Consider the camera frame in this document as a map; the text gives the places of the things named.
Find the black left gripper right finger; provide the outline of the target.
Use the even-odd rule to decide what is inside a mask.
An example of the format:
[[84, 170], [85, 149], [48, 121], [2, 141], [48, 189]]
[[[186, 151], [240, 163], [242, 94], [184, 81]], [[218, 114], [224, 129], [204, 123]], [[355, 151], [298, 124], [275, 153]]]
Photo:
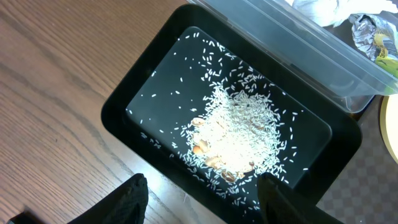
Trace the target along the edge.
[[258, 177], [257, 196], [266, 224], [342, 224], [270, 173]]

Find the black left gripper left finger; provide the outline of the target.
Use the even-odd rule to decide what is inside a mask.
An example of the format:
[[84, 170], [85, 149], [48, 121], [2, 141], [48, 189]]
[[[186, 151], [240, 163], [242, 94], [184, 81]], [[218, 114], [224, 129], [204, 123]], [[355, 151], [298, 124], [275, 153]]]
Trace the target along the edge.
[[147, 179], [137, 173], [70, 224], [143, 224], [148, 201]]

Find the leftover white rice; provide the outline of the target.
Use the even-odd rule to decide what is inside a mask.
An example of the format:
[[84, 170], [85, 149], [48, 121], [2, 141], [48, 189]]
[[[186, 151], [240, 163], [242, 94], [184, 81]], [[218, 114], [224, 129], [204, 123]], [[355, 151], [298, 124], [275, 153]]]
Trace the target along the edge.
[[126, 108], [142, 138], [181, 162], [199, 184], [250, 212], [257, 178], [292, 181], [297, 117], [309, 114], [202, 30], [173, 44]]

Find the yellow plastic plate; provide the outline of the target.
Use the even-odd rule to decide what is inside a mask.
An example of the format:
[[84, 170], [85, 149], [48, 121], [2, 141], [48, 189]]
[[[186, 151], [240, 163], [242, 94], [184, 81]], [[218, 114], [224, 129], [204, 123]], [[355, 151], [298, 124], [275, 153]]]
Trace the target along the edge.
[[379, 110], [379, 127], [387, 151], [397, 162], [397, 95], [382, 98]]

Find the silver green snack wrapper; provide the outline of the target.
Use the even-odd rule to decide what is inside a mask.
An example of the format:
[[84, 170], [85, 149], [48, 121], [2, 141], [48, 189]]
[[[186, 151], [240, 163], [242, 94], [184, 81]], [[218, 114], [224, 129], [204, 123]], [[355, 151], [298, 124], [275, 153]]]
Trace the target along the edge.
[[355, 46], [367, 58], [397, 78], [397, 28], [372, 14], [352, 14], [352, 36]]

